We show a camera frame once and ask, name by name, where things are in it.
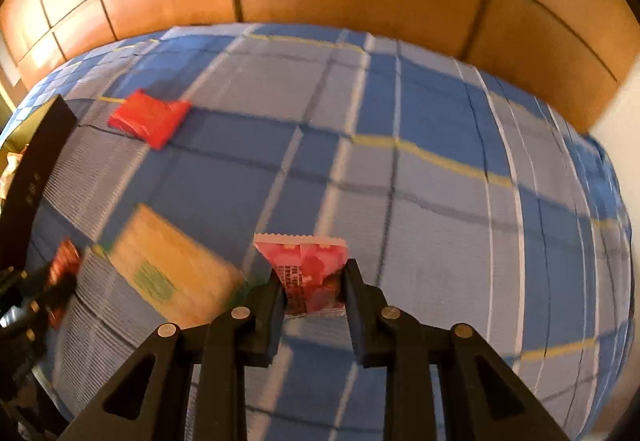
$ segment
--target red packet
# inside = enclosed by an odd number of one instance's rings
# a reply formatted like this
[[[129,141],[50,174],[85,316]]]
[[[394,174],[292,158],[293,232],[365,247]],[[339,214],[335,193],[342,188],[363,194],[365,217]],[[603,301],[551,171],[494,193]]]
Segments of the red packet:
[[[139,88],[111,114],[107,124],[144,139],[160,150],[191,108],[188,101],[162,101]]]
[[[58,251],[56,251],[56,255],[51,262],[47,285],[53,286],[57,284],[66,273],[78,275],[78,271],[80,271],[80,255],[78,255],[78,250],[69,239],[65,239],[58,246]],[[64,315],[64,308],[50,311],[49,324],[51,324],[54,329],[58,329]]]
[[[270,262],[287,293],[287,314],[341,309],[340,276],[347,244],[334,237],[256,233],[254,246]]]

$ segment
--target white wall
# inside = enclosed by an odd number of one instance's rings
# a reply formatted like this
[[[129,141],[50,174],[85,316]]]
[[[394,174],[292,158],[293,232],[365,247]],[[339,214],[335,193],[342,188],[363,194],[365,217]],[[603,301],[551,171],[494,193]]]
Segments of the white wall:
[[[640,309],[640,58],[620,86],[616,98],[591,129],[611,158],[632,227],[632,252],[636,274],[636,309]],[[595,431],[608,432],[625,411],[640,386],[640,322],[635,317],[636,337],[627,364]]]
[[[0,33],[0,68],[2,68],[6,77],[15,87],[15,84],[20,81],[20,71],[18,71],[18,68],[15,66],[14,59],[11,58],[9,50],[6,48],[2,33]]]

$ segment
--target green label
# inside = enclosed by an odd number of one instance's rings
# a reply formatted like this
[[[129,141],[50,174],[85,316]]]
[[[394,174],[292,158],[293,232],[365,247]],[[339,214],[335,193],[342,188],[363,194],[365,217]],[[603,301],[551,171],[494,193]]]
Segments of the green label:
[[[169,302],[174,295],[175,286],[150,262],[143,262],[140,265],[133,280],[152,300]]]

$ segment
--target yellow stripe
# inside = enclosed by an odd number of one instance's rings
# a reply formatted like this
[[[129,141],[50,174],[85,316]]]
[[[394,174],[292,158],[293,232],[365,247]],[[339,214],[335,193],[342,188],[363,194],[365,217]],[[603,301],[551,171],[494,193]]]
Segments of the yellow stripe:
[[[93,251],[98,257],[102,257],[103,259],[107,258],[107,253],[104,251],[104,248],[100,244],[94,244],[91,247],[91,251]]]
[[[595,338],[585,338],[584,341],[573,342],[572,344],[556,345],[555,347],[549,347],[545,349],[536,349],[535,351],[526,351],[522,354],[520,359],[522,360],[541,360],[542,358],[555,357],[572,353],[574,351],[581,351],[587,347],[594,347],[596,344]]]
[[[109,101],[110,103],[124,103],[125,101],[127,101],[124,98],[105,98],[104,96],[101,96],[97,99],[99,101]]]
[[[597,228],[619,228],[620,221],[616,218],[603,218],[598,220],[597,218],[591,219],[591,224]]]
[[[318,47],[329,47],[331,49],[351,49],[353,51],[357,51],[359,53],[365,53],[366,51],[358,47],[355,44],[350,44],[348,42],[342,42],[339,44],[333,42],[324,42],[322,40],[311,40],[309,38],[300,38],[297,36],[284,36],[284,35],[255,35],[255,34],[247,34],[248,38],[253,38],[255,40],[276,40],[279,42],[296,42],[300,44],[309,44],[312,46]]]
[[[114,51],[120,51],[122,49],[129,49],[130,47],[137,46],[138,44],[146,44],[147,42],[159,42],[159,41],[160,40],[157,40],[155,38],[150,38],[149,40],[142,40],[140,42],[136,42],[135,44],[129,44],[128,46],[116,47],[116,49],[114,49]]]
[[[404,150],[405,152],[418,156],[423,161],[428,161],[429,163],[433,163],[440,167],[446,168],[447,170],[452,170],[453,172],[456,172],[463,176],[473,177],[480,180],[487,179],[490,183],[500,186],[513,186],[513,184],[511,183],[511,179],[509,179],[508,177],[500,176],[493,173],[489,173],[485,177],[484,170],[465,165],[463,163],[455,161],[454,159],[443,157],[427,150],[423,150],[415,143],[412,143],[410,141],[393,138],[391,136],[366,134],[356,134],[352,139],[355,144],[374,146],[377,148],[393,148],[394,146],[396,146],[399,150]]]

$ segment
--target blue checkered fabric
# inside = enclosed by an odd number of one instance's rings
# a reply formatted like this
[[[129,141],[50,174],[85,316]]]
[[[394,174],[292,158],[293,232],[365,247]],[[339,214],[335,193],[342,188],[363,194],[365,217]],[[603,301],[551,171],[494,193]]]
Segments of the blue checkered fabric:
[[[162,151],[106,124],[137,88],[194,104]],[[630,344],[630,227],[604,151],[547,104],[405,42],[280,24],[85,53],[31,90],[2,139],[54,94],[79,122],[29,269],[63,237],[108,248],[139,202],[252,278],[269,272],[255,232],[344,237],[390,304],[470,323],[569,436],[593,424]],[[87,250],[42,366],[60,406],[78,414],[162,322]],[[273,366],[247,370],[249,439],[381,439],[384,396],[344,317],[289,321]]]

